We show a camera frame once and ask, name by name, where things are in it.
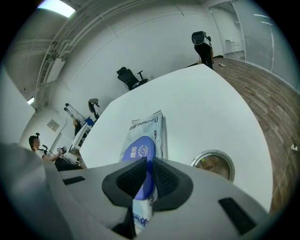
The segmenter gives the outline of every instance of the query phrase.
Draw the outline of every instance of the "white table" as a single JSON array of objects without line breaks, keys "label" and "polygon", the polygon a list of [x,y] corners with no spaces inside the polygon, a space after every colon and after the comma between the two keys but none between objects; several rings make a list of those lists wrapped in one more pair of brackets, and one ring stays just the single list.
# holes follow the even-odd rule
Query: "white table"
[{"label": "white table", "polygon": [[88,168],[116,163],[131,120],[162,110],[168,159],[190,165],[205,150],[233,161],[233,183],[267,211],[272,198],[269,149],[254,114],[239,93],[204,64],[154,79],[112,101],[85,139]]}]

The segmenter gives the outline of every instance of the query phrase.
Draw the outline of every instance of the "ceiling light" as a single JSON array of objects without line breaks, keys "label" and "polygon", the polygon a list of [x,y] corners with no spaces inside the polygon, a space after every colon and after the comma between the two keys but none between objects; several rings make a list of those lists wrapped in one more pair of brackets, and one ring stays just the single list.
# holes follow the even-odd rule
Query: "ceiling light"
[{"label": "ceiling light", "polygon": [[271,26],[273,26],[273,24],[271,24],[271,23],[268,23],[268,22],[261,22],[261,23],[270,24]]},{"label": "ceiling light", "polygon": [[264,15],[259,15],[259,14],[253,14],[254,16],[259,16],[259,17],[266,17],[269,18],[268,16],[264,16]]},{"label": "ceiling light", "polygon": [[48,9],[66,17],[70,17],[75,12],[73,8],[60,0],[45,0],[38,6],[38,8]]},{"label": "ceiling light", "polygon": [[27,101],[27,103],[30,105],[30,104],[32,104],[34,102],[34,97],[32,97],[31,99],[29,99],[28,101]]}]

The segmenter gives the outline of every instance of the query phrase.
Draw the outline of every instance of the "ceiling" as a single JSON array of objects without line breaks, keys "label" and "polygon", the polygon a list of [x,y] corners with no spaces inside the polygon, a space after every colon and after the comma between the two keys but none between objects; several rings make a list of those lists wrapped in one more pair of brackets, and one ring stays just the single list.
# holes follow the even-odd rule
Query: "ceiling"
[{"label": "ceiling", "polygon": [[19,30],[9,47],[4,65],[18,90],[26,99],[35,97],[34,107],[47,104],[42,83],[45,60],[64,58],[96,25],[124,9],[152,1],[174,3],[185,0],[61,0],[76,11],[66,18],[38,8]]}]

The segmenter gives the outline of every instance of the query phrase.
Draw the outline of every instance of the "glass wall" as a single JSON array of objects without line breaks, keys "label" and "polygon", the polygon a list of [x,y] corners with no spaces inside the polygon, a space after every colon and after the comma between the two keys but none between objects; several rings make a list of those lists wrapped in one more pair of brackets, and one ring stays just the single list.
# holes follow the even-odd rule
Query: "glass wall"
[{"label": "glass wall", "polygon": [[[224,57],[260,66],[300,91],[299,64],[293,50],[278,26],[255,2],[235,0],[211,7],[210,11],[220,34]],[[243,46],[232,50],[231,42]]]}]

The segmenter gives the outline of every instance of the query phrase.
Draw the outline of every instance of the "round hole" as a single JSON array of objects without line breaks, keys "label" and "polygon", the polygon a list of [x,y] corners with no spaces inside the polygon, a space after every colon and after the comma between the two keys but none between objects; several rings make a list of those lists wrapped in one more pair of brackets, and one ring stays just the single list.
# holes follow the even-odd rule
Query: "round hole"
[{"label": "round hole", "polygon": [[204,169],[233,182],[234,165],[230,157],[219,150],[208,150],[200,153],[191,163],[191,166]]}]

